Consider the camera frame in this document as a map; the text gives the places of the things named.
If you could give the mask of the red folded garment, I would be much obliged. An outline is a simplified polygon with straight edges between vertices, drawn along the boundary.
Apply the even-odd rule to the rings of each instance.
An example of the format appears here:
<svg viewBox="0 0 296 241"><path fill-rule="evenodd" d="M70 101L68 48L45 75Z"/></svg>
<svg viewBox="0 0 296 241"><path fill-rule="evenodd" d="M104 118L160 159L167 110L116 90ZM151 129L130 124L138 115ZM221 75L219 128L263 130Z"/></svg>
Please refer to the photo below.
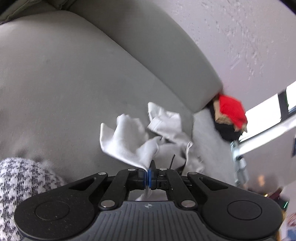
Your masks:
<svg viewBox="0 0 296 241"><path fill-rule="evenodd" d="M218 99L220 112L226 115L239 130L246 128L248 121L241 101L224 94L219 94Z"/></svg>

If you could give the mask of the olive back pillow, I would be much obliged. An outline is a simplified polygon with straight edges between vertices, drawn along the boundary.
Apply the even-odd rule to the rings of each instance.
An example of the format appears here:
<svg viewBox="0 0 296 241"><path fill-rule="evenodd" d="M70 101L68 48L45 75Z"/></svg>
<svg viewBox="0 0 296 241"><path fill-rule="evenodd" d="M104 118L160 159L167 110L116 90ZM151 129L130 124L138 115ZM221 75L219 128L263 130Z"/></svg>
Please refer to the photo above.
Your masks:
<svg viewBox="0 0 296 241"><path fill-rule="evenodd" d="M1 0L1 25L22 16L68 10L75 2L75 0Z"/></svg>

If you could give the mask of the tan folded garment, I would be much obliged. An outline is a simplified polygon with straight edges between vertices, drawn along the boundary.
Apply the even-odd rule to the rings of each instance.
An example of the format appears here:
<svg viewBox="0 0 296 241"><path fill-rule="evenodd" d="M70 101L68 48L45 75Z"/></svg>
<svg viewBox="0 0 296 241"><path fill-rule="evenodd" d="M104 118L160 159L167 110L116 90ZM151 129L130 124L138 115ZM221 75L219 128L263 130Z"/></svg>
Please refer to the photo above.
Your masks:
<svg viewBox="0 0 296 241"><path fill-rule="evenodd" d="M218 96L213 100L213 106L214 106L214 111L215 111L215 121L220 124L227 124L227 125L232 125L232 121L224 114L220 112L220 107L219 107L219 99ZM234 129L236 132L242 131L242 132L247 132L247 128L244 128L243 130L239 130L234 126Z"/></svg>

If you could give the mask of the black folded garment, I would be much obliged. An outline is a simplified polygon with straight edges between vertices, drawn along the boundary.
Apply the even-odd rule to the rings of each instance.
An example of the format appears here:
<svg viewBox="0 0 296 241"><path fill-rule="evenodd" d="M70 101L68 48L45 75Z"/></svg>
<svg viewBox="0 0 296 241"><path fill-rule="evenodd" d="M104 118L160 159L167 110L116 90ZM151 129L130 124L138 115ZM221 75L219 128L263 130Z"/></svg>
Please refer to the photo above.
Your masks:
<svg viewBox="0 0 296 241"><path fill-rule="evenodd" d="M209 109L211 117L214 122L215 129L218 131L222 139L227 142L234 142L239 140L240 136L243 134L242 131L236 132L234 126L227 124L220 124L215 121L215 111L213 106L213 101L210 101L206 107Z"/></svg>

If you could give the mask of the white printed t-shirt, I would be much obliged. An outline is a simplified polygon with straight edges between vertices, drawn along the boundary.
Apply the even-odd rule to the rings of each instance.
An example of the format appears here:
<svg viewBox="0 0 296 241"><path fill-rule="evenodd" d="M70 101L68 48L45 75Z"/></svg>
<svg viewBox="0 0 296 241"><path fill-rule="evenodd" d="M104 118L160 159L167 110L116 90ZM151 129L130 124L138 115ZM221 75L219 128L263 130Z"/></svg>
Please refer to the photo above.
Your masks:
<svg viewBox="0 0 296 241"><path fill-rule="evenodd" d="M197 155L197 146L185 132L184 115L165 110L149 102L149 124L139 118L119 115L116 128L100 125L102 151L131 166L147 171L152 161L158 168L173 169L181 174L202 173L204 164Z"/></svg>

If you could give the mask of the grey seat cushion right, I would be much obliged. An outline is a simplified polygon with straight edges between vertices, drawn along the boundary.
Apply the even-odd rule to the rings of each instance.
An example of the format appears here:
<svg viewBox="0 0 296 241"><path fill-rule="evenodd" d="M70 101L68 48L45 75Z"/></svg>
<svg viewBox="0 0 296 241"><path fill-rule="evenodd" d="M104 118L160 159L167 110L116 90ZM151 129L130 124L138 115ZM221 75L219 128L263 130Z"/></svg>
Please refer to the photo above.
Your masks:
<svg viewBox="0 0 296 241"><path fill-rule="evenodd" d="M230 143L216 130L210 110L195 113L193 120L192 140L204 165L203 174L234 186L236 174Z"/></svg>

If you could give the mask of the grey round sofa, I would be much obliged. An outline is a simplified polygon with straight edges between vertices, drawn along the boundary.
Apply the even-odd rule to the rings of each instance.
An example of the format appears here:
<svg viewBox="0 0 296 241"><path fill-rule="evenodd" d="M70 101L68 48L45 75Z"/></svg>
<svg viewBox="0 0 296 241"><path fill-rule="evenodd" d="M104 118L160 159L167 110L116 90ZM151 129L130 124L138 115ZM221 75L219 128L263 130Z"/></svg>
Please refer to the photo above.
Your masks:
<svg viewBox="0 0 296 241"><path fill-rule="evenodd" d="M101 123L149 124L153 102L187 119L222 89L187 33L148 1L76 1L1 25L1 158L49 161L69 182L126 164L103 154Z"/></svg>

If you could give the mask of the houndstooth trouser leg left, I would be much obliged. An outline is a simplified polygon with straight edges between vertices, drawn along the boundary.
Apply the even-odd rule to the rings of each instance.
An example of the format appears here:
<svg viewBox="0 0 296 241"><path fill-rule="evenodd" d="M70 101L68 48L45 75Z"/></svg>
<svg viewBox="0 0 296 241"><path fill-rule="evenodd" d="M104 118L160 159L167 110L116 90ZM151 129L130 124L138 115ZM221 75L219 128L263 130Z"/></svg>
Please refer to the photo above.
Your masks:
<svg viewBox="0 0 296 241"><path fill-rule="evenodd" d="M46 161L1 160L1 240L22 238L14 221L15 209L22 201L65 184Z"/></svg>

